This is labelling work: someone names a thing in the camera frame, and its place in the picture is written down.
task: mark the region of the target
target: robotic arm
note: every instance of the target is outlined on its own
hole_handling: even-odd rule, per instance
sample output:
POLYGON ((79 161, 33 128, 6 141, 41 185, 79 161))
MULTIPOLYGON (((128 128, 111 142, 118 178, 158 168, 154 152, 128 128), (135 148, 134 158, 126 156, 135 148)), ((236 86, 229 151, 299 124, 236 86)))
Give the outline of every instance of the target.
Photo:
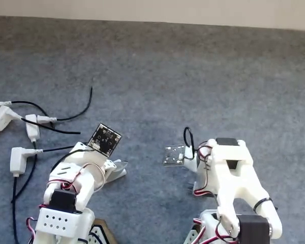
MULTIPOLYGON (((185 145, 169 146, 166 148, 164 165, 184 165, 196 172, 197 180, 193 186, 195 196, 217 195, 217 210, 202 212, 198 220, 204 230, 203 235, 196 242, 186 240, 185 243, 209 243, 206 240, 211 240, 215 233, 216 237, 230 236, 232 241, 238 240, 240 244, 267 244, 270 239, 281 237, 281 221, 269 194, 258 179, 244 141, 210 139, 199 145, 197 150, 185 145), (245 200, 256 215, 237 215, 233 206, 235 198, 245 200)), ((216 238, 213 243, 236 242, 216 238)))
POLYGON ((33 233, 34 244, 90 243, 88 234, 95 220, 93 211, 86 208, 90 198, 106 182, 126 175, 126 162, 108 159, 112 150, 106 149, 111 148, 112 144, 104 138, 107 136, 110 139, 113 135, 106 135, 107 129, 104 129, 104 136, 98 130, 92 136, 99 137, 96 143, 89 141, 90 146, 87 146, 78 142, 51 171, 36 232, 33 233), (110 147, 104 148, 103 142, 110 147))

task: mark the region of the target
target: circuit board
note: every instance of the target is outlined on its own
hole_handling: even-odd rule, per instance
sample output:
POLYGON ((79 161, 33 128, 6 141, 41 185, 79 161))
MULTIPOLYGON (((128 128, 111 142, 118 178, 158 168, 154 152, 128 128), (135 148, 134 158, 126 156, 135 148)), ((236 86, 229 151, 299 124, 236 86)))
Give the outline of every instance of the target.
POLYGON ((99 124, 91 136, 88 146, 109 157, 120 142, 122 136, 104 124, 99 124))

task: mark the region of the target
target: white wall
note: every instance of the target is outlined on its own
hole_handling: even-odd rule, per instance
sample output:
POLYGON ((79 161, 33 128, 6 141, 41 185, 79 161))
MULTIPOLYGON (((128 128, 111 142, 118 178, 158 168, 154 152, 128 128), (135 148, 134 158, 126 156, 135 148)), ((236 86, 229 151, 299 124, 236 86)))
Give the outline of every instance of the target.
POLYGON ((305 0, 0 0, 0 15, 305 30, 305 0))

